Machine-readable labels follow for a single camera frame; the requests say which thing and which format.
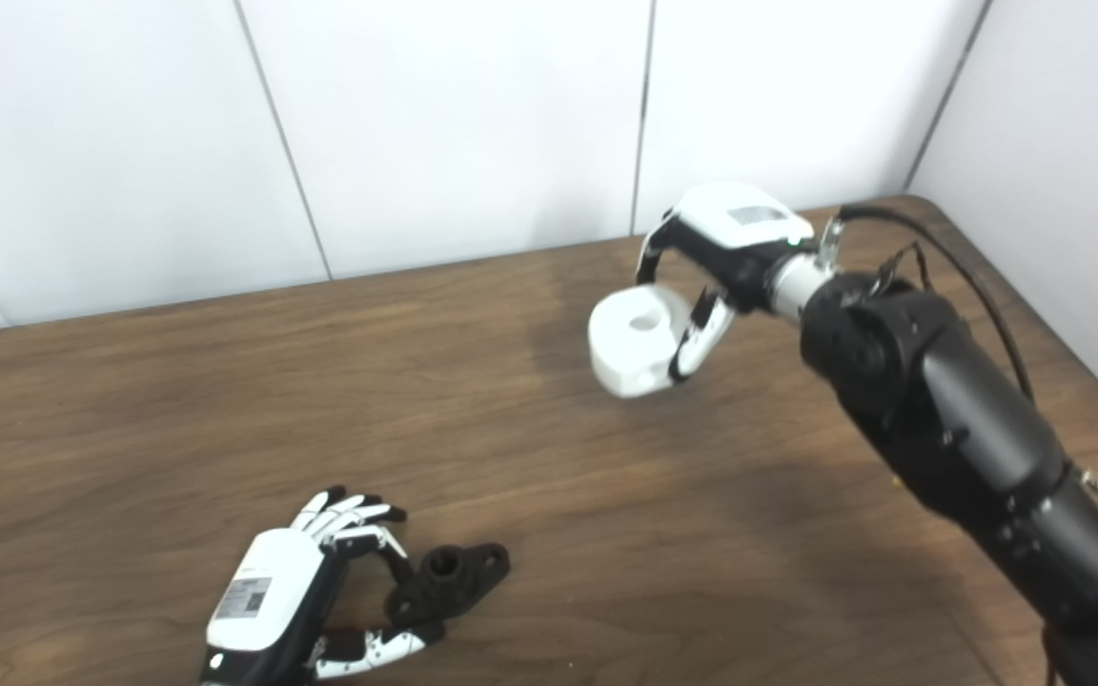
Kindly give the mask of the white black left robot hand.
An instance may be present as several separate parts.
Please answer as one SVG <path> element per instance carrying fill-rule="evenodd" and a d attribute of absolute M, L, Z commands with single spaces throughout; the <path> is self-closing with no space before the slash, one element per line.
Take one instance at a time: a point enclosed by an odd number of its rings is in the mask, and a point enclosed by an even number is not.
<path fill-rule="evenodd" d="M 202 685 L 326 685 L 373 672 L 439 643 L 440 621 L 330 630 L 327 621 L 355 561 L 382 556 L 393 580 L 413 565 L 389 524 L 406 513 L 335 485 L 293 521 L 256 535 L 211 615 Z"/>

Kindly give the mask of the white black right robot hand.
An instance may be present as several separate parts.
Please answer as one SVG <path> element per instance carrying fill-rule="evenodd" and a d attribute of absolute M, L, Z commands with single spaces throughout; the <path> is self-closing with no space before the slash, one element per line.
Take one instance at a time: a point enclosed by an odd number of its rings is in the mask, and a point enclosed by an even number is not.
<path fill-rule="evenodd" d="M 684 192 L 645 236 L 635 272 L 637 286 L 652 285 L 663 254 L 676 251 L 712 279 L 668 361 L 668 382 L 693 376 L 736 316 L 774 312 L 776 272 L 815 248 L 811 223 L 754 185 L 706 183 Z"/>

